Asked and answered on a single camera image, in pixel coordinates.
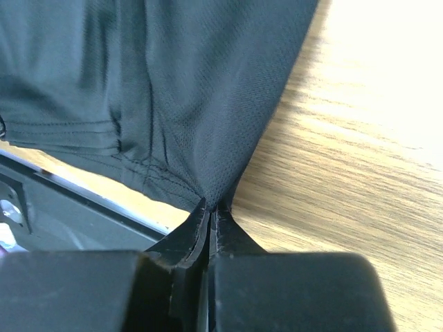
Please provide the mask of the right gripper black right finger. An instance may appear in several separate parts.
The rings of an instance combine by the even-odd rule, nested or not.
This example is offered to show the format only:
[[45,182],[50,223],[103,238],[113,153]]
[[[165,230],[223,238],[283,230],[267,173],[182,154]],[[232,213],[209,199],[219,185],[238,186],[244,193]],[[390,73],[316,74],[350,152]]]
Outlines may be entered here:
[[351,252],[260,247],[225,205],[211,215],[211,331],[394,331],[379,276]]

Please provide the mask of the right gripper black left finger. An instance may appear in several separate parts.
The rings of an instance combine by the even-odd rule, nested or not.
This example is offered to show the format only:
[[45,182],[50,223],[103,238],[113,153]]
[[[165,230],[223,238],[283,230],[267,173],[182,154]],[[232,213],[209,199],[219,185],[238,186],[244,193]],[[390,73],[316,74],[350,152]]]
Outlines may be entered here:
[[144,252],[16,252],[1,258],[2,331],[196,331],[208,262],[201,201]]

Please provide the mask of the black t shirt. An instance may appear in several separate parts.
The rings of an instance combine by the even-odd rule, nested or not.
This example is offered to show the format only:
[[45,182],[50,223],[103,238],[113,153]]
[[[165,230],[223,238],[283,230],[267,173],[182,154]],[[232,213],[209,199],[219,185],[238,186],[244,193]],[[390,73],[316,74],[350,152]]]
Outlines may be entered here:
[[315,1],[2,1],[1,138],[191,211],[232,196]]

